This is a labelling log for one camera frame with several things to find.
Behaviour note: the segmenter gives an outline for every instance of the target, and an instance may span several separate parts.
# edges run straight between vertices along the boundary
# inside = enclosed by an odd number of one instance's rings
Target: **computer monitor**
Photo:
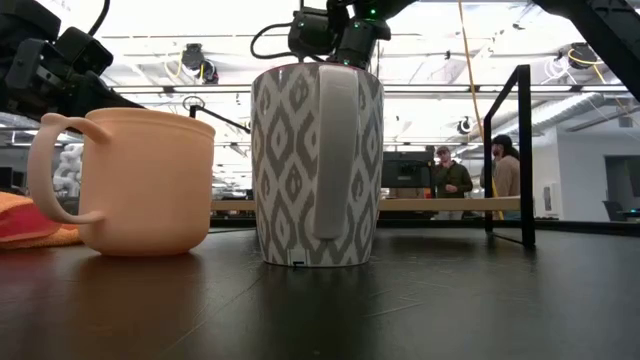
[[[433,152],[387,152],[382,154],[383,188],[431,188]]]
[[[13,168],[0,167],[0,188],[11,189],[13,184]]]
[[[24,176],[24,172],[22,171],[14,171],[12,177],[13,186],[17,186],[19,188],[23,188],[26,186],[25,180],[26,176]]]

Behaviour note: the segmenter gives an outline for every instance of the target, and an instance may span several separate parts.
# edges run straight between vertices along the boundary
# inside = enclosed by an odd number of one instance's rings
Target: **orange cloth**
[[[0,250],[80,243],[75,225],[61,225],[44,217],[33,200],[0,192]]]

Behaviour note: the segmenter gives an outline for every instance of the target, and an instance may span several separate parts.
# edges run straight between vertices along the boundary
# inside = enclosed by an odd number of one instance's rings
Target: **wall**
[[[563,220],[609,221],[605,156],[640,155],[640,142],[618,134],[558,132]]]
[[[556,199],[553,204],[556,208],[548,212],[544,206],[544,187],[554,183]],[[533,139],[533,197],[537,217],[557,217],[564,220],[560,159],[555,128],[548,129],[544,136]]]

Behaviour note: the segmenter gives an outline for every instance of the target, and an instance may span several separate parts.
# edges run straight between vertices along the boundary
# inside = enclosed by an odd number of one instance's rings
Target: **peach mug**
[[[85,134],[77,216],[59,205],[51,180],[54,145],[69,127]],[[102,254],[187,252],[209,229],[214,135],[198,120],[146,109],[46,114],[29,151],[29,191],[45,215],[79,224],[81,240]]]

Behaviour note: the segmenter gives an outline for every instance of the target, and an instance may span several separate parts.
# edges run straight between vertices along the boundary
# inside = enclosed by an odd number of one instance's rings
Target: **chair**
[[[603,201],[605,209],[609,214],[610,221],[626,222],[627,217],[624,215],[622,205],[617,201]]]

